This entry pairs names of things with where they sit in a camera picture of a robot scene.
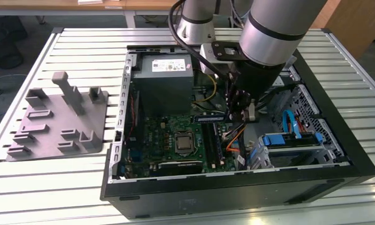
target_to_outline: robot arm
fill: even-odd
[[[176,3],[178,6],[186,2],[175,39],[200,63],[226,80],[227,114],[233,120],[249,122],[234,115],[245,114],[247,108],[253,111],[254,105],[273,86],[326,1],[254,0],[239,43],[214,41],[215,0],[180,0]],[[187,46],[203,43],[202,55]],[[230,70],[222,71],[208,58],[214,58],[216,62],[227,62]]]

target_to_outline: label sticker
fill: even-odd
[[[186,60],[154,60],[152,72],[186,71]]]
[[[107,8],[107,9],[123,9],[122,6],[106,6],[104,8]]]
[[[243,157],[239,155],[238,156],[238,161],[239,161],[239,163],[242,164],[242,165],[245,165],[245,159],[243,159]]]

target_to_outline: red cable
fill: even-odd
[[[130,137],[131,137],[132,131],[134,131],[134,127],[135,127],[135,109],[134,109],[134,97],[132,97],[132,94],[131,94],[131,110],[132,110],[132,127],[131,127],[131,130],[130,130],[127,141],[130,140]]]

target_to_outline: silver robot arm segment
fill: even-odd
[[[326,0],[255,0],[239,44],[254,62],[286,63]]]

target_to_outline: metal bracket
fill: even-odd
[[[239,42],[214,41],[211,43],[214,55],[219,61],[247,61],[250,60],[242,53]]]

